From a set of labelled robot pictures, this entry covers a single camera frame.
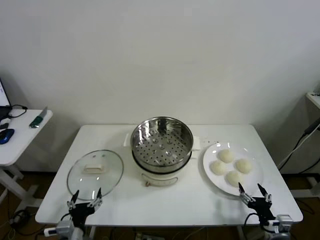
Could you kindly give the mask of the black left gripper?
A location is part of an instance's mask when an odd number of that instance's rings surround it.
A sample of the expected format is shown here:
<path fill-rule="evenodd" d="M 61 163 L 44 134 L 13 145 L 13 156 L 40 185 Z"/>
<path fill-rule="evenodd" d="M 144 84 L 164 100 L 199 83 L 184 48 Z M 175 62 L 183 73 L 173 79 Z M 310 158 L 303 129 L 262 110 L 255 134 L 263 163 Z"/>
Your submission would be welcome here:
<path fill-rule="evenodd" d="M 69 213 L 74 227 L 84 227 L 88 216 L 95 213 L 94 207 L 100 207 L 102 204 L 102 189 L 99 188 L 96 198 L 90 203 L 78 203 L 76 204 L 79 195 L 77 190 L 71 197 L 71 200 L 67 201 Z"/>

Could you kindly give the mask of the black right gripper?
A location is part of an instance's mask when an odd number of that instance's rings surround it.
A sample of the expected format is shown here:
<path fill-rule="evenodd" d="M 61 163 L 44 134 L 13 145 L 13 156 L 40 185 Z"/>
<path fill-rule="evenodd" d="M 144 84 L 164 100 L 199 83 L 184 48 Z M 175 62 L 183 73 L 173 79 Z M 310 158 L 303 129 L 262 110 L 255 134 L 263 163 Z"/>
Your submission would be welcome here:
<path fill-rule="evenodd" d="M 272 205 L 272 195 L 268 194 L 266 189 L 262 187 L 259 183 L 257 184 L 262 196 L 264 197 L 254 197 L 252 198 L 249 194 L 247 194 L 241 185 L 241 183 L 238 183 L 239 187 L 239 196 L 241 201 L 247 205 L 250 209 L 255 210 L 255 212 L 258 215 L 260 222 L 267 222 L 270 220 L 274 220 L 275 216 L 272 214 L 270 208 Z"/>

